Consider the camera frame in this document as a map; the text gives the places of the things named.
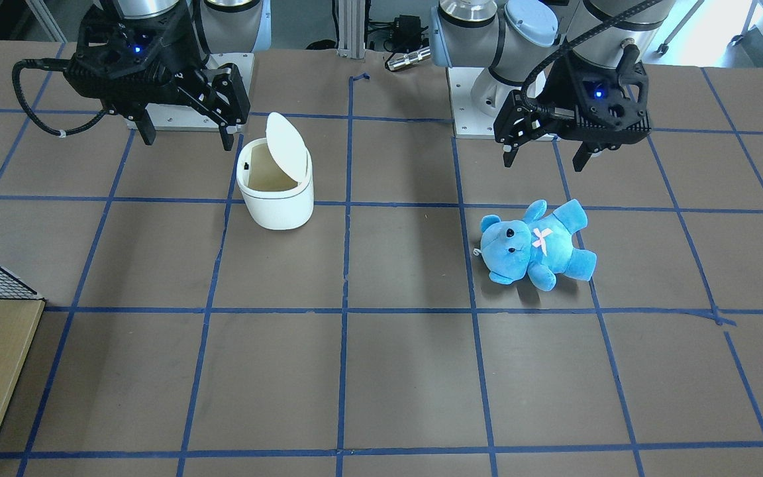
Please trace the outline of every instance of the teddy bear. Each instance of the teddy bear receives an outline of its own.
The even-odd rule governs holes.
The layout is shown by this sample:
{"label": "teddy bear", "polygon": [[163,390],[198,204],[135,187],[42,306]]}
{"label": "teddy bear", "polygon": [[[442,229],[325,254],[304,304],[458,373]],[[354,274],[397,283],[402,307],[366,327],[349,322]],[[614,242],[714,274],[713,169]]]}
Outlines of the teddy bear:
{"label": "teddy bear", "polygon": [[573,246],[573,233],[587,226],[587,214],[576,199],[551,215],[546,200],[529,205],[523,220],[502,221],[497,215],[482,218],[482,242],[473,250],[490,269],[490,279],[512,284],[527,274],[540,290],[555,286],[555,275],[590,281],[596,254]]}

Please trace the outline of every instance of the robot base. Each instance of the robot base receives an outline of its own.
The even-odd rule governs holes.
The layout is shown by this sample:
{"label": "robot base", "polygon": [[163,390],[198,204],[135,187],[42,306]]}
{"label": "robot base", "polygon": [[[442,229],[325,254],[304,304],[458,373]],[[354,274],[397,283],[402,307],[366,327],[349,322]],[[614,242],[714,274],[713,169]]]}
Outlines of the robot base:
{"label": "robot base", "polygon": [[[452,103],[452,115],[455,120],[455,136],[462,139],[492,139],[493,121],[496,117],[484,114],[479,105],[472,99],[473,85],[484,68],[448,68],[449,99]],[[532,87],[543,89],[545,78],[538,78]],[[504,97],[497,106],[502,106]],[[552,141],[553,135],[548,134],[539,141]]]}
{"label": "robot base", "polygon": [[[254,69],[255,56],[251,52],[231,52],[230,54],[215,54],[208,62],[209,67],[216,68],[221,64],[234,63],[243,77],[243,85],[246,93],[252,95],[252,70]],[[155,124],[157,131],[209,131],[220,132],[214,121],[200,115],[188,106],[155,105],[146,106],[149,117]],[[136,129],[134,122],[125,120],[129,129]],[[237,127],[237,132],[243,131],[243,126]]]}

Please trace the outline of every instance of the grid line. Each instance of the grid line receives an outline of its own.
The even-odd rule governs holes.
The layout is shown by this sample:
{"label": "grid line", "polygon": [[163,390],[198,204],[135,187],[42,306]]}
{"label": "grid line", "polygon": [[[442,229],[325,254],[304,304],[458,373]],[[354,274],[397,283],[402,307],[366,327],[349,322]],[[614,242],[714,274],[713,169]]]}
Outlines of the grid line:
{"label": "grid line", "polygon": [[[19,195],[0,194],[0,200],[27,200],[27,201],[54,201],[54,202],[104,202],[107,197],[96,195]],[[143,203],[225,203],[225,199],[200,198],[200,197],[114,197],[114,202],[143,202]],[[243,199],[231,199],[231,203],[242,205]],[[314,205],[328,206],[352,206],[352,207],[418,207],[430,209],[457,209],[458,203],[451,202],[363,202],[354,200],[316,200]],[[526,209],[529,203],[464,203],[466,209]],[[548,209],[558,208],[551,203]],[[763,215],[763,209],[713,209],[695,207],[654,207],[654,206],[627,206],[627,205],[585,205],[586,211],[623,211],[623,212],[689,212],[696,214],[736,214],[736,215]]]}
{"label": "grid line", "polygon": [[193,418],[196,414],[196,403],[199,399],[199,384],[202,381],[202,368],[205,362],[205,351],[208,347],[208,334],[210,329],[211,315],[214,312],[214,295],[217,290],[217,283],[220,280],[220,265],[222,263],[223,248],[225,247],[225,237],[228,235],[229,219],[231,215],[231,199],[234,194],[234,181],[237,176],[237,163],[239,161],[241,148],[237,148],[234,166],[231,169],[231,179],[228,184],[228,194],[223,201],[225,210],[223,212],[223,230],[220,238],[220,248],[214,259],[214,270],[211,272],[211,284],[208,289],[208,299],[205,303],[204,317],[202,320],[202,337],[199,342],[199,352],[196,358],[196,368],[193,374],[193,386],[190,391],[190,401],[187,405],[187,417],[185,417],[184,434],[181,437],[181,454],[178,458],[178,467],[176,467],[176,476],[184,475],[185,463],[187,462],[187,451],[190,447],[190,434],[193,432]]}
{"label": "grid line", "polygon": [[755,166],[755,161],[752,158],[752,155],[750,154],[750,151],[748,150],[747,146],[744,144],[744,138],[741,137],[741,134],[738,131],[738,128],[735,127],[734,121],[732,121],[732,117],[729,115],[729,111],[726,109],[726,106],[723,105],[723,100],[720,98],[720,95],[717,94],[717,88],[714,88],[714,83],[711,82],[711,78],[708,76],[708,72],[706,72],[705,68],[700,68],[702,70],[703,76],[705,76],[705,81],[708,83],[708,87],[711,88],[711,92],[714,93],[714,98],[717,100],[718,106],[720,106],[721,111],[723,111],[723,115],[726,117],[726,121],[729,121],[729,126],[732,127],[732,131],[735,134],[735,138],[738,139],[738,143],[741,145],[741,148],[744,149],[744,155],[746,156],[748,162],[750,162],[750,166],[752,167],[752,170],[755,174],[755,178],[758,179],[758,182],[761,184],[761,188],[763,189],[763,177],[761,176],[761,173],[758,170],[758,167]]}
{"label": "grid line", "polygon": [[[648,442],[636,445],[642,451],[676,451],[696,449],[763,449],[763,441],[696,441],[696,442]],[[414,456],[414,455],[460,455],[460,454],[542,454],[573,452],[630,452],[632,444],[574,444],[553,446],[499,446],[499,447],[378,447],[367,449],[214,449],[189,450],[191,458],[331,458],[332,456]],[[28,456],[29,460],[60,459],[143,459],[179,458],[179,450],[49,450],[48,452],[0,452],[0,460],[12,460]]]}
{"label": "grid line", "polygon": [[726,335],[726,342],[729,344],[729,350],[732,353],[732,359],[735,360],[735,368],[738,368],[738,375],[740,375],[741,382],[744,383],[744,389],[747,392],[747,396],[750,398],[750,404],[752,405],[753,411],[755,412],[755,419],[758,420],[759,426],[761,426],[761,434],[763,434],[763,416],[761,415],[761,410],[758,407],[758,401],[755,399],[752,387],[750,387],[750,380],[747,380],[744,366],[741,365],[741,358],[738,357],[738,351],[735,350],[735,344],[732,341],[732,335],[730,335],[728,331],[724,332],[723,334]]}
{"label": "grid line", "polygon": [[[564,164],[561,160],[561,153],[558,148],[558,142],[553,140],[553,152],[555,153],[555,161],[558,164],[558,171],[561,176],[561,184],[564,186],[564,195],[569,201],[572,199],[570,193],[570,182],[567,181],[566,172],[564,172]],[[579,248],[585,250],[585,241],[582,238],[582,231],[576,232],[576,239],[579,242]],[[626,421],[626,432],[629,435],[629,442],[631,444],[632,454],[635,459],[635,467],[638,468],[638,477],[645,477],[644,462],[641,459],[641,452],[638,448],[638,439],[635,437],[635,429],[632,424],[632,416],[629,413],[629,405],[626,401],[626,393],[623,390],[623,383],[620,380],[620,370],[617,368],[617,357],[614,354],[614,348],[611,345],[611,336],[608,333],[608,326],[605,324],[605,315],[602,312],[602,307],[599,305],[599,296],[596,293],[596,285],[593,282],[593,278],[589,282],[591,290],[591,299],[593,300],[593,307],[596,310],[597,322],[599,322],[599,331],[602,333],[603,344],[605,344],[605,352],[608,354],[609,365],[611,366],[611,375],[614,377],[614,384],[617,388],[617,397],[620,399],[620,408],[623,411],[623,419]]]}
{"label": "grid line", "polygon": [[85,260],[84,268],[81,271],[81,277],[79,278],[78,285],[76,287],[76,294],[72,299],[72,308],[69,314],[67,314],[66,322],[64,323],[64,329],[61,331],[61,337],[58,339],[58,347],[55,350],[55,356],[52,360],[51,369],[49,369],[48,377],[46,378],[46,384],[43,387],[43,394],[40,397],[40,404],[37,405],[37,412],[34,414],[34,422],[31,425],[31,431],[28,435],[28,440],[25,442],[25,456],[19,461],[19,469],[16,477],[23,477],[25,475],[25,468],[28,465],[28,453],[34,448],[34,440],[37,438],[37,433],[40,430],[40,421],[43,419],[43,413],[46,411],[46,404],[49,400],[49,395],[52,392],[52,386],[54,385],[55,377],[58,373],[58,366],[60,365],[61,357],[64,355],[64,347],[66,346],[67,338],[70,335],[70,329],[75,318],[76,312],[74,309],[78,306],[81,299],[81,293],[84,290],[84,284],[87,281],[87,275],[90,272],[90,266],[93,263],[93,258],[96,256],[96,250],[98,248],[99,239],[102,237],[102,230],[105,227],[105,223],[108,220],[108,214],[111,206],[114,202],[110,200],[116,193],[116,189],[119,186],[119,179],[122,177],[122,172],[125,168],[125,161],[128,160],[128,154],[131,151],[131,144],[134,142],[134,131],[131,131],[128,136],[128,142],[125,145],[125,151],[122,154],[122,158],[119,160],[119,166],[117,167],[116,176],[114,182],[111,185],[108,193],[108,200],[105,202],[104,210],[102,211],[102,217],[99,220],[96,227],[96,233],[93,236],[93,244],[90,246],[90,251],[87,253],[87,260]]}
{"label": "grid line", "polygon": [[[596,308],[475,308],[479,315],[495,315],[506,313],[511,315],[593,315],[596,314]],[[721,320],[724,324],[738,326],[738,323],[724,317],[715,317],[711,310],[701,310],[696,308],[656,308],[629,306],[624,308],[600,307],[599,310],[606,315],[616,314],[660,314],[660,315],[693,315],[706,318],[712,321]],[[46,306],[47,312],[69,312],[78,313],[131,313],[131,314],[202,314],[205,309],[200,308],[182,308],[182,307],[160,307],[160,306]],[[213,307],[213,313],[222,314],[340,314],[343,308],[221,308]],[[347,308],[349,314],[469,314],[472,308]],[[763,310],[722,310],[733,315],[757,315],[763,314]]]}
{"label": "grid line", "polygon": [[[55,58],[60,58],[60,55],[62,52],[64,52],[64,44],[62,43],[61,46],[58,48],[57,54],[55,54]],[[31,107],[34,108],[37,106],[37,103],[40,103],[40,99],[43,97],[43,93],[46,91],[46,87],[48,87],[49,81],[52,79],[52,72],[46,73],[46,79],[43,80],[43,84],[40,85],[40,90],[37,91],[37,96],[34,97],[34,103],[31,103]],[[10,164],[11,159],[13,159],[13,154],[16,153],[16,149],[19,147],[19,142],[22,140],[23,135],[25,135],[25,130],[28,129],[28,123],[30,122],[30,119],[28,117],[25,117],[25,119],[22,121],[22,127],[19,129],[19,133],[17,133],[16,139],[13,140],[13,144],[11,145],[10,151],[8,151],[8,155],[6,155],[2,166],[0,167],[0,181],[2,180],[2,177],[5,174],[6,169],[8,169],[8,165]]]}
{"label": "grid line", "polygon": [[[47,115],[96,115],[98,111],[89,111],[89,109],[37,109],[35,112]],[[0,108],[0,114],[23,114],[22,109]],[[261,111],[252,111],[249,115],[254,117],[267,117],[270,113]],[[327,119],[343,120],[349,119],[348,115],[315,115],[309,113],[280,113],[287,118],[306,118],[306,119]],[[355,121],[381,121],[381,122],[439,122],[444,124],[453,124],[454,120],[445,118],[394,118],[394,117],[363,117],[363,115],[354,115]],[[723,129],[689,129],[678,127],[655,127],[654,133],[693,133],[693,134],[735,134],[734,131]],[[738,131],[744,136],[763,136],[763,131]]]}
{"label": "grid line", "polygon": [[[359,76],[349,76],[348,82],[348,120],[346,133],[346,207],[344,212],[343,227],[343,293],[340,310],[340,356],[337,374],[337,442],[336,447],[342,449],[346,446],[346,374],[348,352],[348,327],[349,327],[349,239],[352,226],[352,154],[354,151],[354,101],[355,81],[369,80],[370,75],[362,73]],[[337,455],[335,462],[335,476],[343,475],[343,456]]]}
{"label": "grid line", "polygon": [[467,233],[466,208],[464,208],[464,185],[461,181],[461,167],[458,161],[458,142],[452,136],[452,158],[455,166],[455,186],[458,193],[458,216],[461,220],[461,237],[464,241],[464,265],[467,271],[467,290],[470,293],[470,316],[473,322],[473,343],[476,350],[476,368],[479,374],[479,388],[482,393],[482,413],[485,419],[485,433],[487,434],[487,447],[489,450],[491,477],[499,477],[499,466],[496,461],[495,442],[493,440],[493,420],[490,414],[490,399],[487,396],[487,378],[485,377],[484,355],[482,354],[482,334],[479,329],[479,315],[476,310],[476,284],[473,278],[473,264],[470,258],[470,238]]}

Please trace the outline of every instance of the small trash bin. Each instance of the small trash bin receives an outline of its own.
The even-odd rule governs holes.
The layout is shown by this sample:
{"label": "small trash bin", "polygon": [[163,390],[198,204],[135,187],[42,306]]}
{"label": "small trash bin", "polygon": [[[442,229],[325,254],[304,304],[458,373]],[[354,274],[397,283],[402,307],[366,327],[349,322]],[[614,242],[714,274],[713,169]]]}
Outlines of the small trash bin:
{"label": "small trash bin", "polygon": [[264,229],[296,229],[311,218],[311,154],[299,131],[282,115],[270,113],[266,138],[255,139],[241,149],[237,187],[252,219]]}

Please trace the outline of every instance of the pink bow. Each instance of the pink bow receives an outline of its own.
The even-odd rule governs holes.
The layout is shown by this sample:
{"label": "pink bow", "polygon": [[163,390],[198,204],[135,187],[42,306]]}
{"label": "pink bow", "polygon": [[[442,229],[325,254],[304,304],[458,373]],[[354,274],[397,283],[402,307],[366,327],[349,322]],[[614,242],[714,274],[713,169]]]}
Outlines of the pink bow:
{"label": "pink bow", "polygon": [[538,240],[533,242],[532,247],[543,250],[543,256],[546,256],[546,238],[548,235],[551,235],[552,229],[543,229],[543,232],[541,232],[539,229],[534,229],[533,233],[536,237],[538,237]]}

